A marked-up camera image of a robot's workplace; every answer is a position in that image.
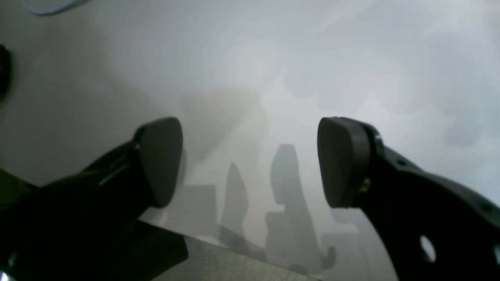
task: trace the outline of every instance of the round hole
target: round hole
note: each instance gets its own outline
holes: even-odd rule
[[[431,264],[436,262],[436,249],[434,249],[433,243],[429,240],[429,238],[427,238],[427,236],[420,236],[420,247],[422,248],[423,259],[426,262]]]

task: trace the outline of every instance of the black plastic arm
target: black plastic arm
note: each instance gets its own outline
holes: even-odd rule
[[[371,125],[323,118],[318,157],[332,208],[360,208],[400,281],[500,280],[500,209],[383,145]],[[430,241],[434,252],[423,248]]]
[[[174,195],[181,124],[164,118],[0,215],[0,270],[19,281],[149,281],[184,261],[182,235],[138,221]]]

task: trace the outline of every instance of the cable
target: cable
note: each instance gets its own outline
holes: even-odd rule
[[[21,0],[22,1],[22,5],[26,8],[26,10],[28,10],[30,13],[32,13],[33,15],[37,15],[37,16],[53,16],[53,15],[56,15],[56,14],[59,14],[59,13],[62,13],[66,10],[69,10],[75,6],[78,6],[80,5],[81,3],[85,2],[85,1],[88,1],[88,0],[72,0],[70,2],[67,2],[66,4],[63,4],[57,8],[54,8],[54,9],[49,9],[49,10],[37,10],[37,9],[33,9],[30,4],[28,4],[28,0]]]

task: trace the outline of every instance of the gray floor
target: gray floor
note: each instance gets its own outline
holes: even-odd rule
[[[196,239],[187,241],[189,259],[154,281],[315,281],[253,258]]]

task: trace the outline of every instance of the white surface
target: white surface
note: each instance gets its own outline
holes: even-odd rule
[[[362,214],[326,204],[321,117],[371,123],[500,204],[494,1],[91,0],[51,18],[0,7],[17,70],[2,164],[35,184],[176,116],[186,176],[143,219],[335,280],[395,275]]]

